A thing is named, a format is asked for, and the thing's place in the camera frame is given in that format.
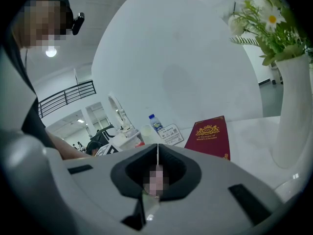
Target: person's arm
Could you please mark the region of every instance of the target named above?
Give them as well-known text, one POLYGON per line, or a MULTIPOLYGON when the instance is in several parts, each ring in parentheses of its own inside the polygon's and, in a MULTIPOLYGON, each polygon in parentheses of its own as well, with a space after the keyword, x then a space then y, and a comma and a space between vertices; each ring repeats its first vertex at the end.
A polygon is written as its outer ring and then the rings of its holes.
POLYGON ((91 156, 80 152, 79 150, 76 150, 74 147, 70 146, 67 142, 62 140, 59 137, 56 137, 55 135, 49 133, 46 131, 49 138, 59 151, 59 153, 62 155, 63 159, 78 159, 78 158, 90 158, 91 156))

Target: paper label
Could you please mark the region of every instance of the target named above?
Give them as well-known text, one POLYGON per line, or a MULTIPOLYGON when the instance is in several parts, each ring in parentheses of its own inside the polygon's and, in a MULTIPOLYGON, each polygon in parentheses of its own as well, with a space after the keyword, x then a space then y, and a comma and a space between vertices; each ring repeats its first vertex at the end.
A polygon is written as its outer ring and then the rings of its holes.
POLYGON ((158 131, 164 143, 175 145, 184 140, 175 124, 170 124, 158 131))

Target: black metal railing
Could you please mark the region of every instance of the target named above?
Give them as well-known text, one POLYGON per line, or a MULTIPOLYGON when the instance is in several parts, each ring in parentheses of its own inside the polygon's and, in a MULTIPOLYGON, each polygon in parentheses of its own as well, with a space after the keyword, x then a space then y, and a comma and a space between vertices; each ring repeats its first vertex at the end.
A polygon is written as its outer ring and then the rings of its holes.
POLYGON ((39 117, 43 118, 63 106, 93 94, 96 94, 93 81, 69 87, 40 101, 38 105, 39 117))

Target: grey floor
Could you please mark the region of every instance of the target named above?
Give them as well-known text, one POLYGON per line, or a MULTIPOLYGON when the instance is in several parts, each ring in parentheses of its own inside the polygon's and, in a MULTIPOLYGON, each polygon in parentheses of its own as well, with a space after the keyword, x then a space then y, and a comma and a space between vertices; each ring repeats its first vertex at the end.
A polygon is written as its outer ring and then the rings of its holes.
POLYGON ((273 85, 272 82, 260 85, 263 105, 263 117, 280 116, 283 103, 284 86, 273 85))

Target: water bottle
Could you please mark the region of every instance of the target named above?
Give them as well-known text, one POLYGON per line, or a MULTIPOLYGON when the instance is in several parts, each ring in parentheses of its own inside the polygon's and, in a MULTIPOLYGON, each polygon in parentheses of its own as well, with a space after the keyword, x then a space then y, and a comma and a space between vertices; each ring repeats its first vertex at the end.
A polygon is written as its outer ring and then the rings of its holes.
POLYGON ((150 124, 151 126, 156 130, 159 131, 160 129, 163 129, 163 126, 161 124, 161 122, 157 119, 157 117, 155 117, 154 114, 149 116, 150 119, 150 124))

